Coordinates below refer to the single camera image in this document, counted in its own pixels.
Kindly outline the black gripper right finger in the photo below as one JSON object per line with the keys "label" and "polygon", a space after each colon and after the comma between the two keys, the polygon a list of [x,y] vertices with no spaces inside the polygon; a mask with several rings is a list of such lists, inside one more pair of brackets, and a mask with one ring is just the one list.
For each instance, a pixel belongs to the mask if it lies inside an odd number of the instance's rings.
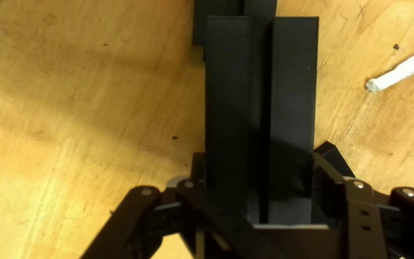
{"label": "black gripper right finger", "polygon": [[315,219],[340,232],[345,259],[414,259],[414,187],[382,195],[323,143],[313,152],[312,199]]}

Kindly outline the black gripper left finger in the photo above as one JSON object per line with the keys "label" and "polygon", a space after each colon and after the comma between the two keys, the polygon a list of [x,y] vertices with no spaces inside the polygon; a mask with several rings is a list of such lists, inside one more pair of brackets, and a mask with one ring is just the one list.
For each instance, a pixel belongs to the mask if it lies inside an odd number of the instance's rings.
{"label": "black gripper left finger", "polygon": [[205,159],[195,153],[188,179],[164,192],[131,189],[80,259],[151,259],[169,235],[181,236],[192,259],[284,259],[246,219],[212,200],[204,180]]}

